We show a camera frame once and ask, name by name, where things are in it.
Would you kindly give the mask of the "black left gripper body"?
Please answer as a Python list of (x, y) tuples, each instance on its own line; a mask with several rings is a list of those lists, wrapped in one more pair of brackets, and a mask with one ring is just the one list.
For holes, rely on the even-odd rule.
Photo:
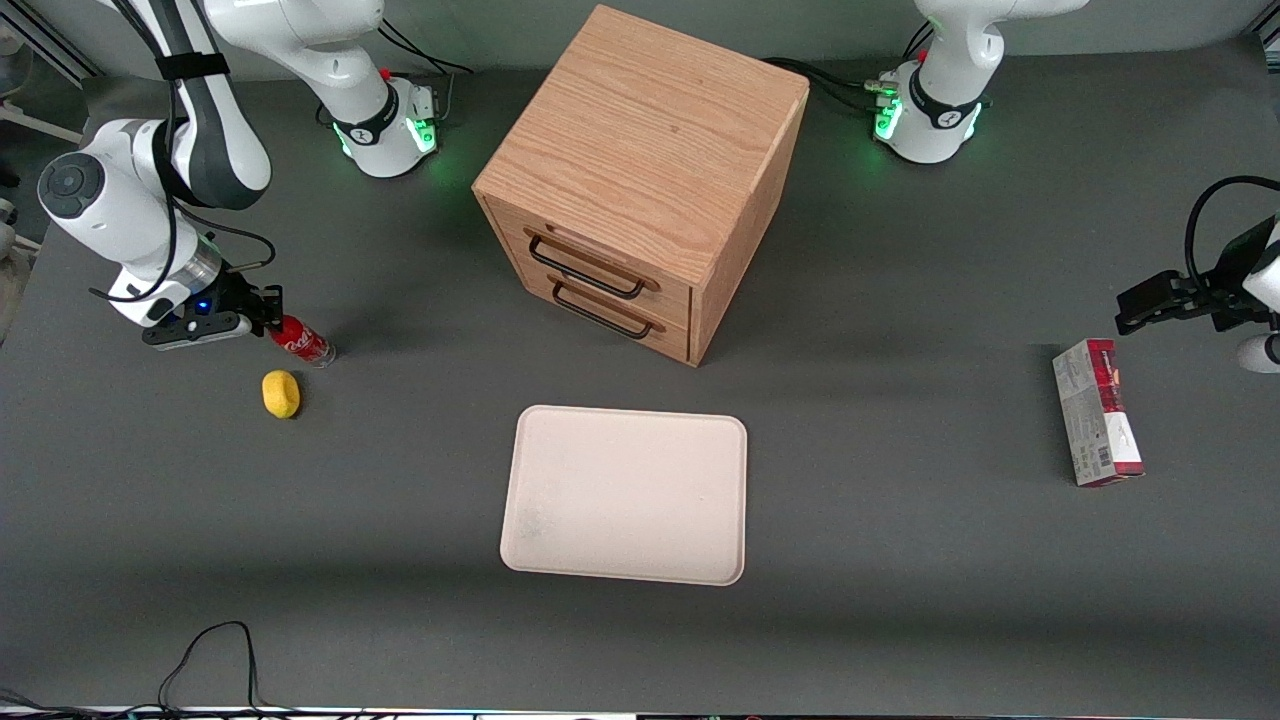
[(1277, 217), (1270, 217), (1229, 241), (1207, 278), (1213, 296), (1222, 302), (1215, 313), (1219, 331), (1244, 322), (1277, 325)]

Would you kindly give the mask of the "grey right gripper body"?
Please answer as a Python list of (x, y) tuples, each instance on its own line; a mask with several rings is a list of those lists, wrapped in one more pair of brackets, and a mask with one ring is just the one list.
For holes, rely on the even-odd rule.
[(157, 351), (234, 340), (252, 331), (251, 320), (212, 297), (187, 299), (155, 325), (143, 328), (142, 342)]

